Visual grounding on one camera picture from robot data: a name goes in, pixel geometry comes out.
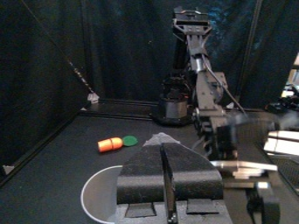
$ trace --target orange cylinder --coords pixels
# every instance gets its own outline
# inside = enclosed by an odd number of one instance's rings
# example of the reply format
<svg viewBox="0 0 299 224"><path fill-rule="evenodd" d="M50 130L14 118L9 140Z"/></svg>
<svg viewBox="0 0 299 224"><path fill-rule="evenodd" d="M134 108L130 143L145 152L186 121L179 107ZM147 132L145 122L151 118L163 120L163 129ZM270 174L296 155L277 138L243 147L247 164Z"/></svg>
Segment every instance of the orange cylinder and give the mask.
<svg viewBox="0 0 299 224"><path fill-rule="evenodd" d="M113 137L107 140L98 142L98 150L99 152L114 151L121 149L123 146L123 140L119 137Z"/></svg>

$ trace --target wire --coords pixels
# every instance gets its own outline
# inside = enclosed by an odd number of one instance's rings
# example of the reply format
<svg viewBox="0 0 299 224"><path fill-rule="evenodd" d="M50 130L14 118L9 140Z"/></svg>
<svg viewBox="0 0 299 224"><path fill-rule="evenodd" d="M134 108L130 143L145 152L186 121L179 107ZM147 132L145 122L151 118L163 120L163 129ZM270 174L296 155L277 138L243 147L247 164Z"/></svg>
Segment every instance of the wire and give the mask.
<svg viewBox="0 0 299 224"><path fill-rule="evenodd" d="M95 94L95 91L94 91L94 89L91 88L91 85L89 84L87 80L85 79L81 70L74 66L74 64L73 64L73 62L71 62L71 58L69 57L69 55L66 54L66 52L62 50L62 47L59 46L59 44L58 44L57 41L54 40L53 35L49 33L49 31L47 31L47 29L46 29L43 23L42 23L42 20L35 16L34 11L31 10L31 8L30 8L29 4L25 2L25 0L21 0L21 1L22 1L22 3L23 3L25 8L30 11L30 13L31 13L31 15L33 15L33 17L34 17L34 19L35 19L38 25L41 26L45 35L49 37L51 43L53 43L53 44L55 45L55 47L58 48L58 50L59 50L59 52L61 52L63 58L67 60L70 66L71 66L71 68L73 68L73 71L74 71L74 73L78 75L78 77L79 77L82 83L86 85L89 91L90 91L93 94Z"/></svg>
<svg viewBox="0 0 299 224"><path fill-rule="evenodd" d="M205 56L205 54L202 55L202 60L203 60L205 66L207 67L207 69L209 69L209 71L210 71L210 73L211 73L214 79L215 79L217 82L221 84L222 88L225 89L225 91L226 91L226 93L227 93L230 99L237 103L239 110L241 110L242 113L247 116L247 112L246 112L246 110L245 110L245 109L242 108L242 106L239 105L239 103L238 103L237 99L234 98L234 96L231 95L229 89L223 86L223 84L222 84L222 82L221 82L221 79L218 78L217 74L211 71L211 67L210 67L209 62L207 62L207 60L206 60L206 56Z"/></svg>

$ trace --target black table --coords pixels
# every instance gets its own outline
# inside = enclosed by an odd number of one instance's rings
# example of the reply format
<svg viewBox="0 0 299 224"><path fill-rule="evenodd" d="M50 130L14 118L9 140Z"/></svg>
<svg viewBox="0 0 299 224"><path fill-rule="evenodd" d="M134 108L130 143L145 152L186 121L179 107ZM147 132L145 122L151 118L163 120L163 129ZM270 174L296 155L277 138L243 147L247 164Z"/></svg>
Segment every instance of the black table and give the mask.
<svg viewBox="0 0 299 224"><path fill-rule="evenodd" d="M0 189L0 223L95 223L81 206L87 180L102 169L122 165L159 132L187 147L198 140L193 125L166 128L146 120L78 116ZM127 135L137 136L137 146L99 154L99 140ZM270 178L281 199L281 223L298 223L299 199L278 173ZM251 223L245 191L226 189L225 200L234 223Z"/></svg>

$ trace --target green disc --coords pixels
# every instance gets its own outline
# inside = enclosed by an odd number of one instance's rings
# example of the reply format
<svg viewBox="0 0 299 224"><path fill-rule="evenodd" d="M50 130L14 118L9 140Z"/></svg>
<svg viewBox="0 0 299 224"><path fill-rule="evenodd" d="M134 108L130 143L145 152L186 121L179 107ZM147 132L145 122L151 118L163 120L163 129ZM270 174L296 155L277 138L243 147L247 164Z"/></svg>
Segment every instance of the green disc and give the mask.
<svg viewBox="0 0 299 224"><path fill-rule="evenodd" d="M137 145L138 140L134 136L125 136L123 143L125 143L125 146L134 146L134 145Z"/></svg>

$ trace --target black curtain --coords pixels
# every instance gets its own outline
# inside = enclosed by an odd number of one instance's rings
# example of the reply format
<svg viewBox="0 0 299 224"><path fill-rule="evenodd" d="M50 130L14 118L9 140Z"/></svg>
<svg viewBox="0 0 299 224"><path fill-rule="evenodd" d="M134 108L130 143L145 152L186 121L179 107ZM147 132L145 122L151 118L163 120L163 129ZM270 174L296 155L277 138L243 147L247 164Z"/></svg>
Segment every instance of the black curtain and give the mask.
<svg viewBox="0 0 299 224"><path fill-rule="evenodd" d="M81 1L25 1L85 71ZM0 165L11 165L75 116L89 91L22 1L2 1L0 15Z"/></svg>
<svg viewBox="0 0 299 224"><path fill-rule="evenodd" d="M280 97L299 50L299 1L265 0L242 75L258 1L87 0L91 81L102 97L157 101L173 71L173 12L177 6L210 13L211 65L249 108Z"/></svg>
<svg viewBox="0 0 299 224"><path fill-rule="evenodd" d="M299 49L299 1L265 0L241 77L257 1L25 0L103 98L158 101L173 71L177 6L210 13L207 43L241 103L263 108L281 95ZM0 165L15 160L66 123L87 101L58 49L21 0L0 3Z"/></svg>

